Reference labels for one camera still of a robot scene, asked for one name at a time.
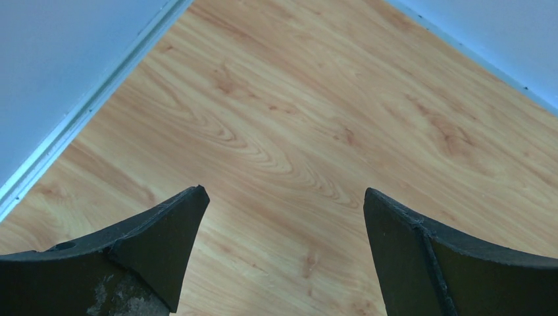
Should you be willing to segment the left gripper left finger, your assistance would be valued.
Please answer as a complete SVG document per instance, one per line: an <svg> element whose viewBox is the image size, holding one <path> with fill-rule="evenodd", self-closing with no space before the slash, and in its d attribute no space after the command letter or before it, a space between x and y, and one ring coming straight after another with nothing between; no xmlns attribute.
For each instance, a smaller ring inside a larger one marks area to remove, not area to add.
<svg viewBox="0 0 558 316"><path fill-rule="evenodd" d="M169 315L210 202L202 186L45 251L1 256L2 315Z"/></svg>

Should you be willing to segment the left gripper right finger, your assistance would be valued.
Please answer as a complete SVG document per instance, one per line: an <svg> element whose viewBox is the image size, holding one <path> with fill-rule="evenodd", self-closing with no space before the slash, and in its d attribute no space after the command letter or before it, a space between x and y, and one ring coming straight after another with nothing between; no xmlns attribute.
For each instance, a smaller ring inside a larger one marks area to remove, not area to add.
<svg viewBox="0 0 558 316"><path fill-rule="evenodd" d="M388 315L556 315L557 260L481 240L368 188L363 211Z"/></svg>

